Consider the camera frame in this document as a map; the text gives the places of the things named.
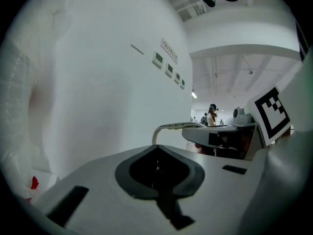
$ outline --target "person in white shirt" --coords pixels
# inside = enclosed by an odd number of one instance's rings
[[[208,114],[206,115],[206,119],[207,119],[207,126],[215,126],[216,125],[216,105],[215,104],[211,104],[210,105],[210,109]]]

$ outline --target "sign with red text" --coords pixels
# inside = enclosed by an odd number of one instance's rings
[[[175,61],[175,63],[178,63],[177,55],[173,51],[172,47],[168,44],[168,42],[162,38],[161,46],[165,51],[170,55],[170,57]]]

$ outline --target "white ceiling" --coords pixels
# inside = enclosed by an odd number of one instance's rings
[[[216,0],[214,8],[201,0],[168,0],[183,21],[212,10],[236,6],[262,6],[289,11],[281,0]],[[193,60],[193,86],[198,96],[193,109],[218,103],[225,110],[242,106],[273,83],[282,90],[300,69],[301,62],[286,57],[242,53]]]

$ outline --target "thermostat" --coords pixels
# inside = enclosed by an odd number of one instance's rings
[[[185,80],[181,80],[180,81],[180,87],[182,87],[183,89],[185,89]]]
[[[163,67],[163,57],[161,57],[156,51],[153,54],[152,63],[158,66],[160,69]]]
[[[175,72],[174,81],[175,81],[176,83],[180,84],[180,75],[179,75],[177,72]]]
[[[168,74],[170,77],[173,76],[173,67],[170,64],[166,64],[165,73]]]

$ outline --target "transparent plastic sheet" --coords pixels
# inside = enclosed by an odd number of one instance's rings
[[[11,189],[23,198],[34,195],[32,164],[43,152],[29,138],[29,100],[39,73],[54,59],[57,39],[70,27],[73,1],[29,0],[1,45],[0,165]]]

